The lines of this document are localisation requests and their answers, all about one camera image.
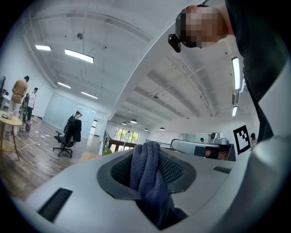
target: beige shirt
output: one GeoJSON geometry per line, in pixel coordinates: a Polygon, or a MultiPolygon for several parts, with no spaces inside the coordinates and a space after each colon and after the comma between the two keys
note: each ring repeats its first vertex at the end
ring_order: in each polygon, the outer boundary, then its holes
{"type": "Polygon", "coordinates": [[[22,98],[26,94],[26,91],[27,91],[26,80],[25,79],[18,80],[12,88],[13,95],[11,101],[13,101],[16,104],[20,104],[22,98]]]}

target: ceiling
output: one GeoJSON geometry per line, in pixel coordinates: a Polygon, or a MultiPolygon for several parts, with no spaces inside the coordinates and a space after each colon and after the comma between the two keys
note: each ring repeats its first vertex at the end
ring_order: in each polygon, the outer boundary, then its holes
{"type": "MultiPolygon", "coordinates": [[[[135,118],[141,127],[150,128],[164,120],[231,114],[231,59],[239,57],[242,67],[234,37],[203,49],[182,47],[179,54],[171,50],[125,92],[154,40],[183,7],[199,2],[45,0],[33,4],[21,21],[26,45],[54,88],[64,88],[59,81],[71,86],[68,91],[76,95],[90,93],[112,109],[108,113],[114,115],[112,122],[135,118]],[[39,51],[36,44],[51,46],[52,51],[39,51]],[[94,63],[67,56],[65,49],[90,55],[94,63]],[[117,105],[124,92],[124,101],[117,105]]],[[[250,109],[250,101],[246,102],[241,105],[242,114],[250,109]]]]}

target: black office chair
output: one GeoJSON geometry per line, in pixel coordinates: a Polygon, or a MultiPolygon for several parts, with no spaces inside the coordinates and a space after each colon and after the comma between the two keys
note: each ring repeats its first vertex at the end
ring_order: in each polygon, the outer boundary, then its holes
{"type": "Polygon", "coordinates": [[[58,140],[58,143],[61,143],[61,147],[54,147],[53,151],[55,151],[55,149],[61,150],[60,153],[58,154],[58,157],[60,157],[60,154],[63,151],[66,151],[70,155],[70,158],[72,158],[73,151],[71,149],[68,149],[68,148],[70,148],[74,145],[74,142],[72,142],[72,137],[74,134],[72,133],[72,131],[67,130],[67,127],[65,127],[65,129],[64,129],[65,135],[63,137],[60,137],[60,135],[62,135],[62,133],[58,132],[57,130],[56,130],[56,132],[57,132],[58,136],[55,136],[55,139],[58,140]]]}

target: blue towel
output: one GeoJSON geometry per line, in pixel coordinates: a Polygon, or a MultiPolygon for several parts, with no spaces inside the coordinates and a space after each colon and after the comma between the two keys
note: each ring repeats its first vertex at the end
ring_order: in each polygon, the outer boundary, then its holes
{"type": "Polygon", "coordinates": [[[130,188],[141,193],[142,200],[137,202],[139,208],[160,228],[168,217],[169,193],[158,169],[159,150],[157,142],[135,146],[131,160],[130,188]]]}

